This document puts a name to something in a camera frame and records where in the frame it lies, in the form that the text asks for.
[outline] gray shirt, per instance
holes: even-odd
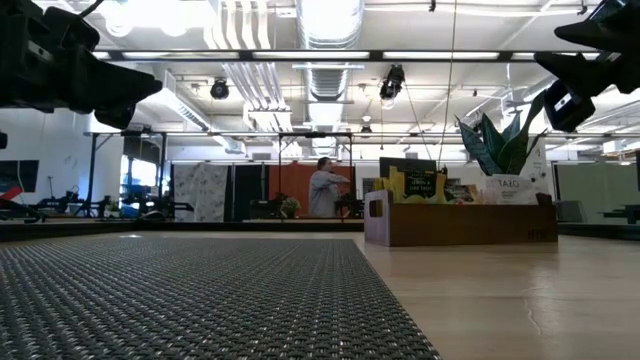
[[[344,176],[318,170],[311,175],[309,183],[309,212],[315,217],[336,217],[335,202],[340,199],[337,184],[347,183]]]

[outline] wooden box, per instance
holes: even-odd
[[[364,232],[384,246],[558,241],[554,206],[394,204],[388,190],[365,195]]]

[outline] air duct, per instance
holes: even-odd
[[[304,49],[357,47],[364,18],[364,0],[301,0],[296,11]],[[350,70],[305,70],[307,98],[311,102],[308,116],[314,127],[335,128],[340,123],[350,75]],[[326,139],[314,139],[313,148],[316,155],[333,153]]]

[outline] wooden floor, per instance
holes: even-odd
[[[640,243],[387,249],[360,234],[176,234],[165,235],[352,238],[444,359],[640,359]]]

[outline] white ceiling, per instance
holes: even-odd
[[[64,0],[40,1],[45,5],[59,6]],[[454,15],[451,11],[453,0],[438,0],[435,13],[426,11],[374,11],[375,6],[386,6],[388,10],[397,10],[393,4],[408,3],[400,0],[366,0],[360,48],[362,49],[420,49],[448,50],[451,48]],[[482,11],[538,11],[548,0],[465,0],[458,1],[459,9]],[[189,11],[199,12],[204,0],[183,1]],[[429,1],[415,1],[425,4]],[[557,0],[548,11],[571,10],[571,14],[542,17],[497,17],[471,16],[458,14],[455,28],[454,49],[457,50],[571,50],[579,47],[557,39],[553,31],[556,27],[581,21],[585,16],[578,16],[580,0]],[[599,0],[589,0],[592,7]],[[270,8],[287,9],[295,6],[293,0],[270,0]],[[237,32],[241,34],[241,18],[238,15]],[[180,37],[165,35],[158,28],[135,28],[124,38],[109,36],[105,29],[103,16],[98,12],[89,16],[88,21],[102,33],[101,47],[119,49],[206,49],[203,31],[198,24],[192,24],[187,33]],[[298,31],[295,18],[279,17],[275,10],[269,15],[269,36],[271,44],[277,49],[298,48]],[[277,74],[282,85],[287,105],[292,110],[292,123],[299,124],[305,118],[303,79],[299,71],[291,68],[292,64],[278,63]],[[232,87],[227,100],[216,101],[209,95],[210,84],[215,77],[225,76],[218,63],[168,63],[156,65],[156,68],[167,69],[178,80],[179,92],[187,97],[199,110],[210,116],[212,122],[221,130],[237,130],[243,127],[242,122],[230,121],[228,115],[242,115],[243,99]],[[446,86],[449,84],[449,64],[404,65],[409,91],[404,89],[391,110],[381,111],[379,98],[375,95],[377,85],[389,68],[388,63],[367,63],[364,70],[353,71],[349,101],[346,105],[343,122],[357,127],[362,124],[362,116],[372,117],[372,123],[388,124],[389,131],[407,131],[416,122],[425,127],[442,129],[445,113],[449,124],[454,122],[454,115],[464,116],[471,109],[486,100],[487,96],[508,86],[506,64],[454,64],[452,68],[451,86],[455,91],[451,94],[449,108],[440,104],[446,99]],[[547,78],[549,74],[536,64],[510,65],[510,85],[513,88],[526,88]],[[359,84],[368,86],[367,95],[359,89]],[[473,97],[474,89],[478,96]],[[600,114],[628,102],[620,96],[597,101]],[[486,104],[483,110],[488,111],[496,123],[502,116],[499,111],[499,100]],[[155,118],[160,126],[176,125],[180,119],[171,111],[157,104],[146,104],[141,107],[147,118]]]

